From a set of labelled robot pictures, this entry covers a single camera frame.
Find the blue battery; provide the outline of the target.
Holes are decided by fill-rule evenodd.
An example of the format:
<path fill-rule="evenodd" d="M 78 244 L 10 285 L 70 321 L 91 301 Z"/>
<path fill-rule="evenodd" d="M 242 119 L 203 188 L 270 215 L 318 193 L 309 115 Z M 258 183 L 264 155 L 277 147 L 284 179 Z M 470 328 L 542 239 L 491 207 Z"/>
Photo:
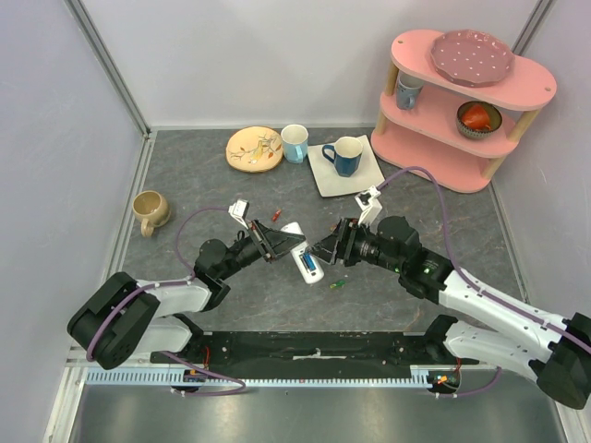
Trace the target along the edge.
<path fill-rule="evenodd" d="M 301 260 L 307 272 L 309 272 L 311 275 L 314 275 L 317 269 L 317 265 L 315 264 L 313 257 L 309 253 L 304 253 L 301 256 Z"/>

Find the white remote control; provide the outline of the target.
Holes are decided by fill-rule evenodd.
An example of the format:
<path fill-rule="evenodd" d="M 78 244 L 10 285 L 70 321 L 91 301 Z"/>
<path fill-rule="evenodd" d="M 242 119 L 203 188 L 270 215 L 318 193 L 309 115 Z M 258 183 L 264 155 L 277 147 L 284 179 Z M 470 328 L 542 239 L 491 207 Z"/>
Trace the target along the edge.
<path fill-rule="evenodd" d="M 282 232 L 304 235 L 298 222 L 287 223 L 281 228 Z M 291 249 L 291 256 L 306 282 L 306 284 L 315 284 L 324 277 L 324 271 L 319 261 L 308 252 L 308 241 L 304 239 L 302 243 Z"/>

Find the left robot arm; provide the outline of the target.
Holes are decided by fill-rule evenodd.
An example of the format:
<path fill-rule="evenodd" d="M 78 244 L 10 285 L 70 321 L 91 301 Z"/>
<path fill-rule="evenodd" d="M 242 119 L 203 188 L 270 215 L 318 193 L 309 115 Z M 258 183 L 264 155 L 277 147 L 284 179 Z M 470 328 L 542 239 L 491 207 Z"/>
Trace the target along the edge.
<path fill-rule="evenodd" d="M 109 370 L 135 353 L 171 351 L 183 363 L 202 353 L 197 328 L 181 317 L 217 307 L 230 291 L 226 280 L 259 259 L 273 262 L 303 246 L 297 222 L 272 229 L 257 220 L 231 245 L 205 241 L 192 273 L 180 281 L 135 280 L 119 271 L 109 277 L 69 320 L 66 331 L 90 359 Z"/>

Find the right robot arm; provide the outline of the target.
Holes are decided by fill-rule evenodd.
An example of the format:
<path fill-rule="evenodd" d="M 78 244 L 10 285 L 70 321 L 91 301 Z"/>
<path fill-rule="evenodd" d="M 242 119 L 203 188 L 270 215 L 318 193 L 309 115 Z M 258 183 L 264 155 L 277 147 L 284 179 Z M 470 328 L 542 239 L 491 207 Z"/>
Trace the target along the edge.
<path fill-rule="evenodd" d="M 423 340 L 433 363 L 473 359 L 536 383 L 554 401 L 582 410 L 590 397 L 590 318 L 563 317 L 503 293 L 421 245 L 403 217 L 387 217 L 375 232 L 356 219 L 342 219 L 333 232 L 308 248 L 314 257 L 351 267 L 359 262 L 393 271 L 419 299 L 463 313 L 483 329 L 453 320 Z"/>

